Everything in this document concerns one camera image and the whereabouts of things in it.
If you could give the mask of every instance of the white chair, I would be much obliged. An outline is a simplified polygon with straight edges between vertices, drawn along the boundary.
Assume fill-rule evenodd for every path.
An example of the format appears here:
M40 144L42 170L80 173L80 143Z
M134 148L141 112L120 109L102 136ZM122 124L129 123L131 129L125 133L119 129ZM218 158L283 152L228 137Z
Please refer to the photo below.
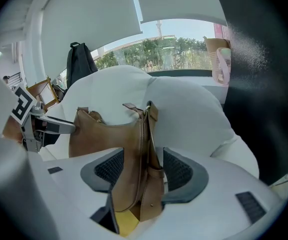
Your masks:
M126 124L136 120L137 113L122 103L144 109L149 100L159 110L156 146L222 159L259 177L254 154L234 133L219 101L202 86L185 79L152 77L133 66L113 66L77 81L46 115L73 121L81 106L99 112L108 125ZM42 158L68 158L68 142L69 135L62 134L56 144L41 149Z

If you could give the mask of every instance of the white wall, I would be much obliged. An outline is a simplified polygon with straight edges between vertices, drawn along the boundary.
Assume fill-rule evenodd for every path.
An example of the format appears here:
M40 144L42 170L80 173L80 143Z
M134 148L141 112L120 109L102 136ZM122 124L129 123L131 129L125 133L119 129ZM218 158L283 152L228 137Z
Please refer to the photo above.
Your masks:
M140 33L133 0L49 0L41 31L45 73L54 79L66 68L70 43L93 51Z
M22 42L23 70L29 87L46 79L40 47L42 16L41 10L34 12Z
M19 64L13 63L11 48L7 46L5 49L0 49L2 55L0 56L0 78L3 76L11 76L20 72Z
M26 76L23 67L23 43L24 41L18 42L18 64L23 84L24 86L27 86Z

